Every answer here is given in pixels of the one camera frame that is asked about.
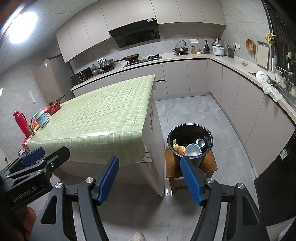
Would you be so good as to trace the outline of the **left hand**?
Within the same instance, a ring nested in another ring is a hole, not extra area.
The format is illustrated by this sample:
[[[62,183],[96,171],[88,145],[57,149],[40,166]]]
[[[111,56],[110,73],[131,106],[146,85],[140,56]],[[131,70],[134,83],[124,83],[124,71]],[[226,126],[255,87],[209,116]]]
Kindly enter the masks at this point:
[[[16,212],[15,218],[9,229],[10,240],[29,240],[37,219],[34,209],[23,207]]]

